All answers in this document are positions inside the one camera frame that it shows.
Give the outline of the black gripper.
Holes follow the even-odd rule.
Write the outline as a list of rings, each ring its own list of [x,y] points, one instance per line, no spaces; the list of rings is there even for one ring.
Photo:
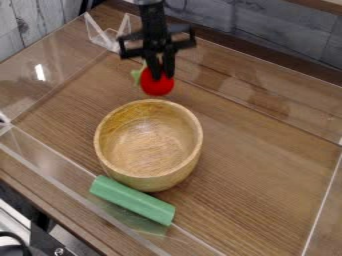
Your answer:
[[[188,24],[169,24],[141,28],[117,38],[119,55],[123,59],[145,59],[155,81],[161,77],[161,66],[156,54],[163,55],[163,71],[168,78],[175,74],[175,54],[196,46],[195,31]]]

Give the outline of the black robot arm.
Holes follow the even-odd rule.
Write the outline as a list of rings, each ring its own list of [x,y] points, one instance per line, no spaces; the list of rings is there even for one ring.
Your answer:
[[[175,74],[175,55],[196,46],[195,31],[188,24],[168,24],[164,0],[133,0],[139,8],[141,29],[117,38],[123,59],[141,57],[152,79]]]

